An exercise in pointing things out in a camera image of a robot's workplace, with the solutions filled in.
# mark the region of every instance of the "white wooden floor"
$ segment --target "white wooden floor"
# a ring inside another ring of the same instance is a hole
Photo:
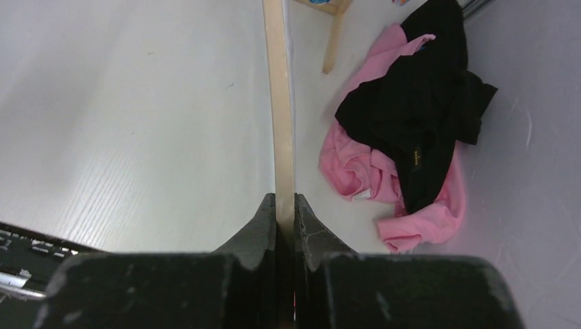
[[[0,221],[219,246],[274,190],[260,1],[4,1]]]

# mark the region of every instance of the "pile of clothes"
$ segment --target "pile of clothes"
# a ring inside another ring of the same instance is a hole
[[[378,221],[394,252],[445,242],[464,218],[456,149],[477,143],[497,91],[467,66],[462,9],[428,0],[373,44],[325,137],[319,168],[341,196],[396,203]]]

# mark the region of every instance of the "floor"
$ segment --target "floor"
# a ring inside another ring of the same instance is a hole
[[[274,190],[259,1],[0,5],[0,221],[212,250]]]
[[[464,224],[418,248],[491,261],[529,329],[581,328],[580,16],[578,0],[506,0],[466,24],[469,69],[499,90],[463,152]]]
[[[373,41],[387,25],[402,22],[424,2],[354,1],[345,17],[335,68],[329,75],[322,74],[321,68],[331,16],[296,1],[290,3],[297,191],[306,196],[319,220],[358,252],[388,252],[377,236],[374,221],[390,216],[393,208],[341,199],[319,172],[319,152],[340,103],[338,93],[362,64]]]

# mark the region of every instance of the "wooden stick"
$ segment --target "wooden stick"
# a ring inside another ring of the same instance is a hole
[[[327,43],[327,51],[325,52],[325,60],[323,61],[323,73],[329,74],[335,66],[337,59],[337,49],[339,48],[339,37],[341,36],[341,27],[343,26],[343,19],[345,12],[353,0],[342,0],[339,4],[337,14],[333,18],[333,25],[331,26],[331,35]]]
[[[333,16],[337,15],[339,7],[333,3],[324,3],[322,5],[317,5],[316,3],[312,3],[309,0],[296,0],[297,2],[304,3],[311,8],[316,10],[320,10],[322,12],[326,12],[327,14],[331,14]]]
[[[293,250],[295,158],[282,0],[262,0],[262,8],[264,11],[264,29],[267,36],[267,58],[271,87],[276,221],[290,250]]]

